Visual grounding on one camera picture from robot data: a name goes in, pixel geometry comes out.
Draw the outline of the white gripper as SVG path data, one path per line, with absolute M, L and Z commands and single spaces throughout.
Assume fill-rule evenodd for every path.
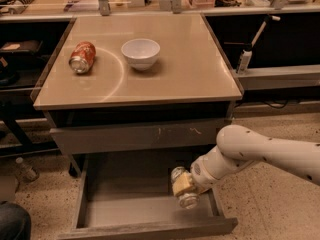
M 192 163 L 190 172 L 183 172 L 172 183 L 175 197 L 194 191 L 195 185 L 199 193 L 208 191 L 226 175 L 227 167 L 221 155 L 203 155 Z

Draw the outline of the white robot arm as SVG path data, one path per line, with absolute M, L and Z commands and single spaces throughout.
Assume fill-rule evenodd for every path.
M 223 177 L 237 173 L 253 162 L 265 162 L 297 177 L 320 184 L 318 143 L 267 137 L 240 125 L 222 128 L 216 146 L 198 157 L 187 172 L 183 167 L 171 173 L 173 195 L 197 197 Z

